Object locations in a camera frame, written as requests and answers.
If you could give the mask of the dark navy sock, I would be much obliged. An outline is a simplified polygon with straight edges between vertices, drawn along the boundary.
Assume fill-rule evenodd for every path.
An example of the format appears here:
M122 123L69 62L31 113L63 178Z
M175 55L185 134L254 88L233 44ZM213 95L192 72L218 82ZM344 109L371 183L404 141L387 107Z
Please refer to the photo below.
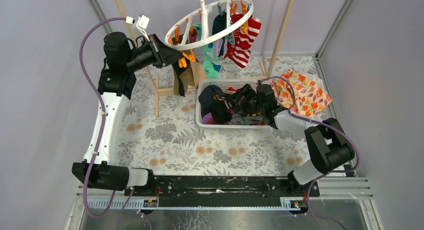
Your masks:
M184 97L186 95L186 90L185 90L184 83L181 76L189 67L190 67L189 63L187 63L186 66L180 67L178 60L172 64L172 69L174 73L173 92L177 96Z

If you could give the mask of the brown ribbed sock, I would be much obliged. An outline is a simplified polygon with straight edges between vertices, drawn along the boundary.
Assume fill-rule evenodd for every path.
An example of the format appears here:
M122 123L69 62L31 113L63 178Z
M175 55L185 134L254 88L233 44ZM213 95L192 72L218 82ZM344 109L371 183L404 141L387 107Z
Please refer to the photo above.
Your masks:
M188 65L187 69L180 75L182 86L185 92L188 91L189 86L197 88L203 79L208 78L207 73L201 63L192 61L189 63L190 65Z

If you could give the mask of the green and blue sock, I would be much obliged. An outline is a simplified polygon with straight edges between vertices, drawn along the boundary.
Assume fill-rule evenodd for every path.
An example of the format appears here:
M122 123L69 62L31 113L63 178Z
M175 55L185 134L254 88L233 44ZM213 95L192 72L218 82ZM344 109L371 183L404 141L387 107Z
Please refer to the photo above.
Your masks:
M214 43L210 42L202 47L203 68L208 78L217 78L222 69L218 57L215 56Z

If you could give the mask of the black sock with tan stripes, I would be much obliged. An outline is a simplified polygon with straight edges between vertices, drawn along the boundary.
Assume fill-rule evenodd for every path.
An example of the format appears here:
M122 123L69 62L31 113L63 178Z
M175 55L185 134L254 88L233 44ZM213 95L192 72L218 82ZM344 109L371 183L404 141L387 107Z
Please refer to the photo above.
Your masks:
M218 124L225 124L232 120L230 109L233 107L232 103L222 99L214 99L210 106L210 112L213 119Z

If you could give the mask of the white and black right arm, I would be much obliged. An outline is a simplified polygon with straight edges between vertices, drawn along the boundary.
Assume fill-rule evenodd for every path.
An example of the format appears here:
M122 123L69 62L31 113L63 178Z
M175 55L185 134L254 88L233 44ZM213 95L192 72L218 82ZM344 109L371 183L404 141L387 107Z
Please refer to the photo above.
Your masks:
M310 159L287 175L286 188L293 196L301 195L312 180L355 158L354 147L335 118L316 121L294 114L291 107L278 104L269 84L256 89L246 84L225 100L244 117L258 115L267 126L305 139Z

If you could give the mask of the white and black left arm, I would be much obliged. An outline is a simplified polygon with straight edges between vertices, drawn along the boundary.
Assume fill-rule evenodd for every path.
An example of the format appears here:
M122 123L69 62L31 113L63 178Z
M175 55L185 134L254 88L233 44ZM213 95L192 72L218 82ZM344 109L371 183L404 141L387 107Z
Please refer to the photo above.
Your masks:
M104 68L95 89L100 98L97 118L83 160L73 163L71 172L89 188L123 191L133 187L148 196L155 190L153 171L118 165L118 130L137 81L135 72L148 66L167 67L183 54L162 43L155 34L139 47L131 45L122 32L106 35L103 42Z

